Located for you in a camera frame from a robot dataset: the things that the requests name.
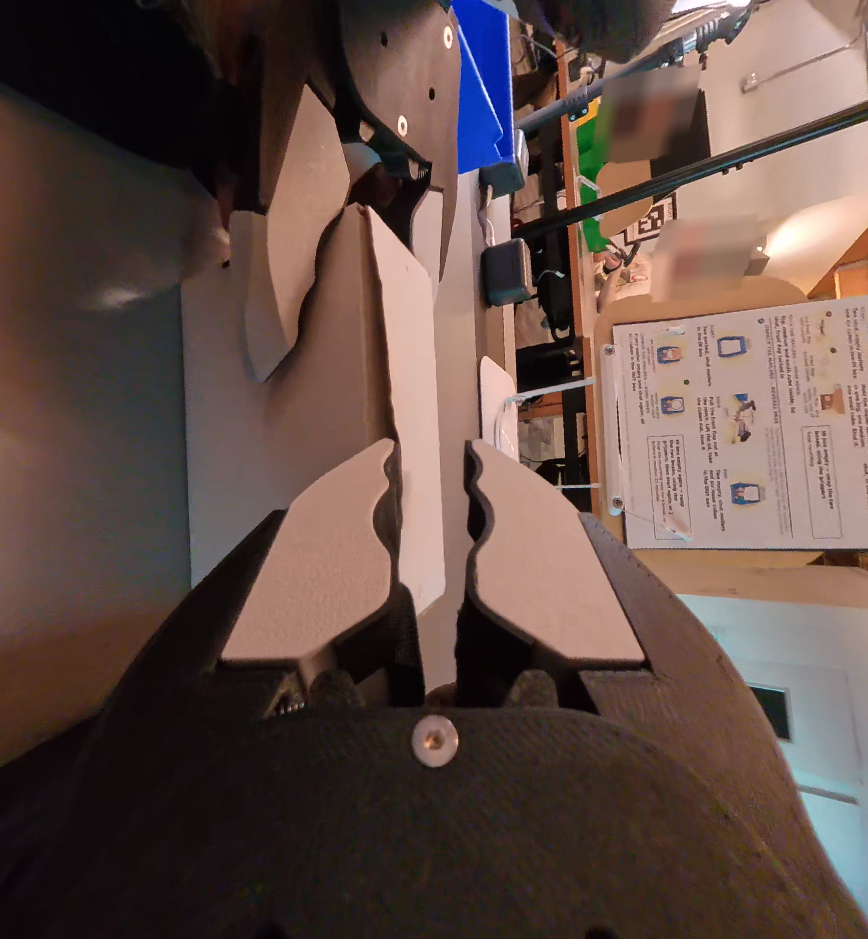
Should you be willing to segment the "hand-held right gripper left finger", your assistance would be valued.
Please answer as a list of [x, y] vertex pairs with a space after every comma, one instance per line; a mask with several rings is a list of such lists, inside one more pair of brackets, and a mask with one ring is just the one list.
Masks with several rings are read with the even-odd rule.
[[222, 651], [307, 667], [392, 597], [402, 534], [400, 449], [383, 439], [290, 505]]

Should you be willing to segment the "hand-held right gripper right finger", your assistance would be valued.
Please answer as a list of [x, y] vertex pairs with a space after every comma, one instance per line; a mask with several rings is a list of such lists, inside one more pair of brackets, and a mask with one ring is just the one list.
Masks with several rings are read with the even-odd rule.
[[646, 655], [578, 509], [485, 440], [465, 450], [466, 590], [491, 624], [578, 670], [635, 669]]

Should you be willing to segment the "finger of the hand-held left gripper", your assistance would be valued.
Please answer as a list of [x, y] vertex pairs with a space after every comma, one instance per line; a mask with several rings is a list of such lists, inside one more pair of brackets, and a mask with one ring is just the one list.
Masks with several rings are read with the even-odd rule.
[[331, 110], [307, 83], [263, 106], [258, 204], [230, 219], [230, 271], [252, 375], [266, 382], [295, 346], [326, 229], [350, 176]]
[[429, 187], [402, 187], [386, 208], [386, 224], [423, 266], [441, 280], [444, 196]]

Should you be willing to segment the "white cardboard mailer box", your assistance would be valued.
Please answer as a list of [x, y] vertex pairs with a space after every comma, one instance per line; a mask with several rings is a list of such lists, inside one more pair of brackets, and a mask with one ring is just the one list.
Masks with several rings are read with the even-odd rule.
[[181, 292], [193, 583], [272, 510], [378, 440], [400, 447], [400, 579], [418, 613], [446, 588], [435, 323], [423, 265], [372, 209], [324, 243], [298, 340], [251, 370], [237, 276]]

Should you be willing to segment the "blue plastic bin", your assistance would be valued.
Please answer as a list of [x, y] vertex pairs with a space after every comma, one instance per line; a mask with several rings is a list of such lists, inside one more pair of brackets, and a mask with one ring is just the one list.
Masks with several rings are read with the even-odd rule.
[[482, 1], [453, 1], [451, 11], [460, 29], [457, 155], [464, 175], [512, 160], [509, 18]]

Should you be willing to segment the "grey box-shaped device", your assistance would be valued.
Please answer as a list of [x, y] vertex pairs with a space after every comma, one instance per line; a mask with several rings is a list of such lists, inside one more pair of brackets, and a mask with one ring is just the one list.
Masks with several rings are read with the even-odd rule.
[[534, 298], [532, 255], [521, 238], [487, 246], [481, 254], [480, 273], [484, 301], [504, 307]]

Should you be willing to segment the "green plastic part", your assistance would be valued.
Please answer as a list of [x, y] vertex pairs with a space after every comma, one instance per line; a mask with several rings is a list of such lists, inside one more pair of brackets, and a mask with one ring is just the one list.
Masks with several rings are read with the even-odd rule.
[[[590, 204], [621, 188], [623, 182], [618, 182], [617, 174], [623, 172], [627, 165], [625, 161], [613, 162], [606, 158], [603, 148], [595, 143], [599, 107], [599, 100], [592, 101], [587, 114], [574, 123], [575, 142], [578, 149], [576, 185], [581, 205]], [[601, 183], [601, 173], [603, 173], [603, 183]], [[582, 232], [588, 252], [604, 252], [608, 239], [601, 233], [600, 217], [584, 220]]]

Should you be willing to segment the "white rounded plate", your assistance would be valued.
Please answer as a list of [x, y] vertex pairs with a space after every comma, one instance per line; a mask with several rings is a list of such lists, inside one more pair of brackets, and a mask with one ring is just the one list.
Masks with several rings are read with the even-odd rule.
[[520, 461], [516, 386], [512, 376], [484, 356], [479, 363], [481, 438], [499, 452]]

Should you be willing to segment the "black and white marker tag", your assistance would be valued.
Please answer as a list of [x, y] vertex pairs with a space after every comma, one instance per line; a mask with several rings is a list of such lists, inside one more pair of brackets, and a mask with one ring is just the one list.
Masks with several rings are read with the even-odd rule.
[[654, 202], [649, 211], [631, 223], [623, 231], [623, 241], [627, 246], [640, 245], [645, 241], [658, 238], [665, 226], [678, 217], [677, 193], [671, 192]]

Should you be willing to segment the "black pole with round disc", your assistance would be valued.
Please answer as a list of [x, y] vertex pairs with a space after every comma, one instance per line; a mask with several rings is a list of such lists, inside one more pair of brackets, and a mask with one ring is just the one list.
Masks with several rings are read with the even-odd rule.
[[740, 170], [757, 159], [778, 154], [792, 147], [803, 146], [806, 143], [843, 132], [866, 122], [868, 122], [868, 100], [810, 121], [789, 131], [771, 135], [743, 147], [728, 150], [717, 156], [687, 164], [672, 173], [648, 179], [615, 194], [596, 199], [592, 203], [579, 205], [565, 212], [557, 212], [523, 224], [516, 229], [515, 235], [525, 241], [537, 239], [557, 229], [580, 224], [587, 219], [605, 215], [641, 200], [669, 194], [680, 187], [702, 179]]

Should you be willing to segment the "wooden rail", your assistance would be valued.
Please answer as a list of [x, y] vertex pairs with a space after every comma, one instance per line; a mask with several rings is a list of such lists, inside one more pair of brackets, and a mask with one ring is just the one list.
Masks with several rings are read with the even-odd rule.
[[[574, 123], [568, 114], [559, 120], [561, 139], [561, 171], [563, 196], [557, 200], [558, 208], [571, 209], [581, 205], [577, 195], [576, 176], [578, 149], [575, 142]], [[576, 379], [594, 377], [594, 347], [592, 329], [595, 324], [596, 294], [593, 289], [593, 255], [587, 252], [582, 224], [567, 229], [567, 247], [570, 266], [571, 313], [575, 338], [571, 343], [579, 357], [580, 370]], [[567, 473], [565, 484], [601, 484], [600, 460], [597, 453], [597, 421], [595, 415], [596, 386], [563, 392], [562, 414], [565, 416], [565, 459]], [[579, 508], [598, 514], [601, 510], [601, 490], [563, 491], [566, 496], [575, 496]]]

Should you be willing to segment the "dark wall picture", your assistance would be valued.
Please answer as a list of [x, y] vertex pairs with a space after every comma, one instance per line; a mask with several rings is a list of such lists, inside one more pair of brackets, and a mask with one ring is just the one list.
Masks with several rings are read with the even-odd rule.
[[749, 685], [748, 688], [766, 716], [774, 734], [783, 743], [792, 743], [792, 711], [785, 688]]

